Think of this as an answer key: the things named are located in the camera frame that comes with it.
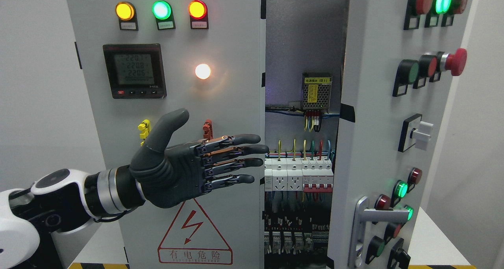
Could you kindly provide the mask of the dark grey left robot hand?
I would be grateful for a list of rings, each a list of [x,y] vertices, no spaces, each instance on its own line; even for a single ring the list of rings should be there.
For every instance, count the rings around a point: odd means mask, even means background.
[[[254,176],[235,174],[245,167],[260,167],[268,146],[257,134],[225,135],[169,147],[173,133],[189,119],[187,109],[162,116],[133,156],[132,176],[144,197],[159,208],[170,208],[212,190],[250,184]]]

